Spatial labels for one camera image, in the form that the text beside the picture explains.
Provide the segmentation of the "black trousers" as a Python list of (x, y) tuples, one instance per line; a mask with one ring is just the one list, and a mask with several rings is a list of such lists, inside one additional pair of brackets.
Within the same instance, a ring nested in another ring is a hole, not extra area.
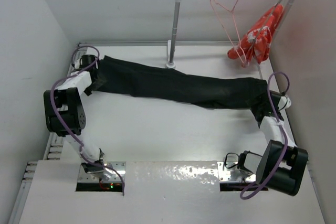
[(92, 90), (189, 103), (206, 109), (250, 109), (268, 100), (265, 80), (196, 76), (108, 56), (99, 62)]

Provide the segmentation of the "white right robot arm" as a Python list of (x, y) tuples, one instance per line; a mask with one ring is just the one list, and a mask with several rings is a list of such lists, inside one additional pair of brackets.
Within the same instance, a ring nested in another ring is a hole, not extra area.
[(262, 155), (244, 151), (237, 168), (244, 175), (256, 175), (256, 185), (295, 196), (301, 186), (308, 161), (308, 152), (297, 147), (284, 126), (281, 109), (289, 107), (283, 93), (267, 91), (255, 100), (251, 111), (263, 132), (267, 147)]

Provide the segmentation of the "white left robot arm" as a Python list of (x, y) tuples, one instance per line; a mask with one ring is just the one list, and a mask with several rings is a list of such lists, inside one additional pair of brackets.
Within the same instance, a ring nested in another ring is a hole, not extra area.
[(43, 94), (47, 129), (64, 137), (81, 159), (87, 174), (102, 176), (106, 172), (103, 151), (94, 144), (80, 140), (86, 126), (86, 115), (81, 95), (91, 94), (91, 86), (97, 79), (99, 57), (83, 55), (73, 65), (70, 76), (53, 84)]

